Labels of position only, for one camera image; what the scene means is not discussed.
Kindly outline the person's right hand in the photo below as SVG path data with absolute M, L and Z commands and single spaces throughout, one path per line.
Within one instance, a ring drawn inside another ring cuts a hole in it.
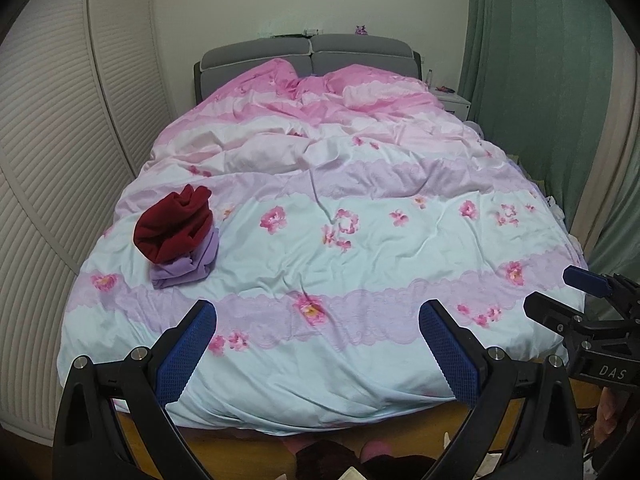
M 597 443 L 604 442 L 617 426 L 617 417 L 623 411 L 629 394 L 625 391 L 603 388 L 597 407 L 597 418 L 593 426 L 593 437 Z

